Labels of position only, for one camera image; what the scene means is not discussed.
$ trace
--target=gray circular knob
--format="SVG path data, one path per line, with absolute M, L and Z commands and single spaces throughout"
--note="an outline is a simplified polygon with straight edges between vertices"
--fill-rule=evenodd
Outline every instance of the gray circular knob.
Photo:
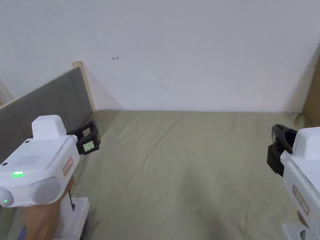
M 30 198 L 37 204 L 47 204 L 58 196 L 60 187 L 57 178 L 36 182 L 30 188 Z
M 0 205 L 9 207 L 14 203 L 11 193 L 4 187 L 0 187 Z

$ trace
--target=red label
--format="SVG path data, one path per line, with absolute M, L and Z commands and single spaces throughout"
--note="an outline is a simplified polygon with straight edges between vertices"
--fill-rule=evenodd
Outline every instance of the red label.
M 69 160 L 67 161 L 67 163 L 64 165 L 63 170 L 62 170 L 64 176 L 66 176 L 68 174 L 72 165 L 73 165 L 73 160 L 72 160 L 72 157 L 70 157 Z
M 308 215 L 309 214 L 309 207 L 308 207 L 307 203 L 304 201 L 304 199 L 301 196 L 301 194 L 299 193 L 299 191 L 296 188 L 296 186 L 292 187 L 292 193 L 294 194 L 294 196 L 298 200 L 298 202 L 299 202 L 300 206 L 302 207 L 302 209 L 304 210 L 304 212 Z

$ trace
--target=white plastic housing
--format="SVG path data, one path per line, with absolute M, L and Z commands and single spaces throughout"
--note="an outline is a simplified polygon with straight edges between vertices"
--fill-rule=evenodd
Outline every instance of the white plastic housing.
M 292 151 L 281 155 L 284 186 L 312 235 L 320 240 L 320 127 L 299 130 Z
M 30 206 L 57 201 L 78 162 L 77 137 L 67 135 L 58 115 L 32 123 L 33 138 L 22 143 L 0 165 L 0 204 Z

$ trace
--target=cardboard box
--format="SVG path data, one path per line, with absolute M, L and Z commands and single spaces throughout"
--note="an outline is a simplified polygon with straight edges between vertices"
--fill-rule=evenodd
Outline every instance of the cardboard box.
M 320 64 L 313 75 L 302 113 L 313 127 L 320 126 Z

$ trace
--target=small display screen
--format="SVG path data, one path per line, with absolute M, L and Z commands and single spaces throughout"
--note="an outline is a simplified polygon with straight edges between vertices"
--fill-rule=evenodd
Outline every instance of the small display screen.
M 93 143 L 93 141 L 84 144 L 84 145 L 83 145 L 83 148 L 84 148 L 84 151 L 85 151 L 85 152 L 93 149 L 93 148 L 94 148 L 94 143 Z

